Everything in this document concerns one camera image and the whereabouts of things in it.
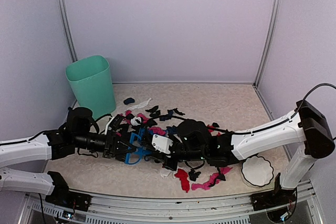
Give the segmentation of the blue hand brush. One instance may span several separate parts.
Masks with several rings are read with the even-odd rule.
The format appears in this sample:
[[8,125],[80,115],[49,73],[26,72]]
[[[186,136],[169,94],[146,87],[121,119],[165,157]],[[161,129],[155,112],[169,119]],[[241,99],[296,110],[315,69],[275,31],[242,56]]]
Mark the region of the blue hand brush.
[[144,131],[140,130],[138,133],[131,133],[130,136],[130,144],[135,144],[135,150],[132,151],[129,147],[128,149],[131,151],[126,153],[124,163],[127,165],[135,165],[141,161],[145,156],[152,154],[152,150],[147,149],[142,145],[142,140],[144,139]]

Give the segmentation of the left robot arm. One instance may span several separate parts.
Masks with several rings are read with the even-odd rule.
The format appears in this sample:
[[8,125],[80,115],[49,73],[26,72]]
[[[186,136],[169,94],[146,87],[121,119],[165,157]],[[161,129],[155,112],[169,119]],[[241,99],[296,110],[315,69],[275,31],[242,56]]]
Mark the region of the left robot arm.
[[101,153],[107,158],[117,150],[115,130],[123,117],[116,115],[101,134],[93,112],[88,108],[69,109],[67,119],[58,129],[46,130],[28,138],[1,142],[1,190],[21,191],[53,196],[66,206],[73,201],[73,193],[58,172],[33,173],[11,169],[31,161],[65,158],[80,150]]

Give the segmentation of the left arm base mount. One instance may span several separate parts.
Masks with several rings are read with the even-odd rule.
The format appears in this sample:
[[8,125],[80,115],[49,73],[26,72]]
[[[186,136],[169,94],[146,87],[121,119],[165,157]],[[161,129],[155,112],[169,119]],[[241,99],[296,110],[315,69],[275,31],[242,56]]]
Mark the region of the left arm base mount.
[[48,171],[47,174],[51,177],[54,188],[50,195],[46,195],[46,202],[72,210],[88,211],[91,203],[90,195],[70,190],[58,172]]

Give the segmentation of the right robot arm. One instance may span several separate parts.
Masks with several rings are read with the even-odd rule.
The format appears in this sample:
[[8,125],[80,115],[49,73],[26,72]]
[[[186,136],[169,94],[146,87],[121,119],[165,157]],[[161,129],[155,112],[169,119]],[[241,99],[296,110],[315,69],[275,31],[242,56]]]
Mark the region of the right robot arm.
[[297,108],[281,118],[250,130],[222,130],[219,136],[212,136],[201,121],[184,120],[177,126],[177,136],[164,138],[158,151],[167,156],[164,165],[171,170],[176,169],[178,162],[200,160],[211,166],[226,167],[291,143],[299,144],[297,151],[280,173],[277,187],[268,194],[269,201],[279,205],[317,159],[335,150],[326,117],[305,100],[298,101]]

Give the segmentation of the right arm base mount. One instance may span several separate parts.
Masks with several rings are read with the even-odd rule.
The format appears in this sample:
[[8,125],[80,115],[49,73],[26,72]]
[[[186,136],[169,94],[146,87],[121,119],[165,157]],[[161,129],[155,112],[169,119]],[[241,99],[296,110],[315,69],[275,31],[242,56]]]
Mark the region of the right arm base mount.
[[297,201],[297,188],[283,189],[280,185],[280,175],[275,178],[273,190],[255,193],[251,195],[251,204],[254,211],[282,206]]

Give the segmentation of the teal plastic waste bin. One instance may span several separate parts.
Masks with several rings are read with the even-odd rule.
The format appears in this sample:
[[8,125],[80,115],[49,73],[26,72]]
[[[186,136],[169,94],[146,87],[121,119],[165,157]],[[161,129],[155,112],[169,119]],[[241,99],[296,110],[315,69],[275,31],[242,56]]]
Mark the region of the teal plastic waste bin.
[[116,109],[110,64],[100,55],[90,56],[66,67],[66,78],[81,107],[97,119]]

